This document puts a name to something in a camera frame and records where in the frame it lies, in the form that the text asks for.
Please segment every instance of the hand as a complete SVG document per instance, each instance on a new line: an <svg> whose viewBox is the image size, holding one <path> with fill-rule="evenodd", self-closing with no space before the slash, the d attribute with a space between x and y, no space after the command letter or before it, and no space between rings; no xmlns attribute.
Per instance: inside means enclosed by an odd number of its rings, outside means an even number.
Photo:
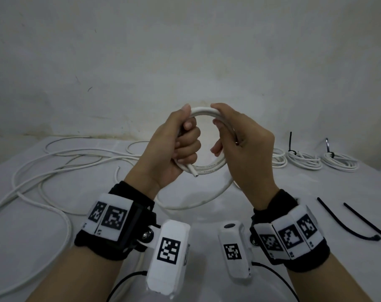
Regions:
<svg viewBox="0 0 381 302"><path fill-rule="evenodd" d="M160 189L182 173L173 159L178 159L181 164L196 162L196 152L201 147L197 139L200 129L196 127L194 117L188 119L189 115L190 105L186 104L172 112L167 121L157 128L143 155L127 174L126 183L154 199ZM186 133L178 137L182 127Z"/></svg>
<svg viewBox="0 0 381 302"><path fill-rule="evenodd" d="M220 111L231 124L239 145L235 144L233 134L219 120L213 123L220 131L220 139L210 150L216 156L224 150L229 172L257 210L264 210L279 191L273 177L271 166L274 135L257 124L250 117L239 113L227 104L211 104Z"/></svg>

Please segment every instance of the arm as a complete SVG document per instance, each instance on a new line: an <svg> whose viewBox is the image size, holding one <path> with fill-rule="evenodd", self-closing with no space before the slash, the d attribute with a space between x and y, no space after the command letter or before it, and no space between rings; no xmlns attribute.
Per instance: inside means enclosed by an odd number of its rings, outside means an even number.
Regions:
<svg viewBox="0 0 381 302"><path fill-rule="evenodd" d="M236 146L231 132L213 120L220 140L211 151L218 156L224 149L229 171L256 210L264 210L279 191L271 166L274 135L254 120L226 104L212 104L229 121L237 135ZM301 302L370 302L342 264L330 254L318 268L304 273L287 270Z"/></svg>
<svg viewBox="0 0 381 302"><path fill-rule="evenodd" d="M188 119L190 106L171 113L151 138L125 182L150 199L173 182L182 170L172 161L196 162L200 149L200 130L195 118ZM188 132L177 138L183 125ZM87 247L73 246L56 262L50 273L27 299L27 302L102 302L111 292L123 261L107 260Z"/></svg>

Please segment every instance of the white table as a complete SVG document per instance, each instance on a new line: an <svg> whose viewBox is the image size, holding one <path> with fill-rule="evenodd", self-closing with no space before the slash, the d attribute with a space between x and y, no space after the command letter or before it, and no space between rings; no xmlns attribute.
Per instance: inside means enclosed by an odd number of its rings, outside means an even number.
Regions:
<svg viewBox="0 0 381 302"><path fill-rule="evenodd" d="M0 165L0 199L11 189L12 173L24 162L42 155L43 146L54 139L57 138L48 137ZM130 142L70 139L52 144L50 149L56 151L97 147L124 152L128 143ZM134 145L133 151L142 152L144 147L144 143ZM19 182L33 174L61 166L66 160L66 157L52 157L36 163L19 178ZM57 175L44 184L44 190L63 206L86 210L100 193L107 192L113 186L113 174L117 165L121 166L119 178L123 179L131 166L124 161L114 161ZM283 169L274 169L274 176L279 187L309 204L332 252L369 296L374 301L381 301L381 241L369 242L347 233L316 200L316 197L322 198L356 232L372 236L375 232L342 203L348 203L381 229L381 173L363 164L356 173L340 172L326 165L320 171L307 171L289 164ZM160 199L168 204L197 202L219 189L228 179L227 167L198 178L184 173L175 183L160 192ZM27 195L42 202L36 190ZM185 284L178 301L294 301L293 295L281 280L263 268L253 268L254 276L248 285L234 284L230 280L218 243L218 226L223 221L240 220L248 228L252 216L251 205L234 185L204 206L172 212L169 216L156 206L155 212L159 223L171 218L192 226ZM84 217L69 217L75 235ZM18 282L45 263L62 244L65 233L66 226L55 213L33 207L21 200L15 200L3 208L0 212L0 289ZM150 249L146 251L144 269L148 268L152 252ZM260 249L254 249L253 252L256 261L268 264ZM131 253L120 277L133 269L137 256L136 251ZM289 281L283 266L274 269ZM44 275L20 290L1 297L0 301L24 301ZM144 278L137 277L125 301L168 301L168 298L145 291Z"/></svg>

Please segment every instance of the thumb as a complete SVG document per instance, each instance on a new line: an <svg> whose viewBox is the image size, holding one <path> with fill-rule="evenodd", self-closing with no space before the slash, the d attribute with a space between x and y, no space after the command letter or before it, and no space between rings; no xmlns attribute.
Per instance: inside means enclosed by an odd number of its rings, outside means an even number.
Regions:
<svg viewBox="0 0 381 302"><path fill-rule="evenodd" d="M168 135L176 137L182 124L190 116L190 105L186 104L181 109L172 112L165 122L165 132Z"/></svg>
<svg viewBox="0 0 381 302"><path fill-rule="evenodd" d="M224 154L227 155L235 152L237 146L235 144L234 135L229 131L228 127L219 120L215 120L214 125L217 126L220 132L220 140L223 144Z"/></svg>

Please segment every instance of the person's left hand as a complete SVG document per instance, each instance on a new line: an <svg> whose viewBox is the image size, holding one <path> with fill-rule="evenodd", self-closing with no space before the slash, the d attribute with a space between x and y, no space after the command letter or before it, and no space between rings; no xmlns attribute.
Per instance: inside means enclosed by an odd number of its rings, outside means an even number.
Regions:
<svg viewBox="0 0 381 302"><path fill-rule="evenodd" d="M167 121L157 128L143 155L130 170L125 182L138 191L154 199L163 187L167 186L183 172L173 161L181 164L196 162L196 152L201 144L197 139L200 129L194 117L188 119L190 105L174 111ZM181 127L186 133L178 137Z"/></svg>

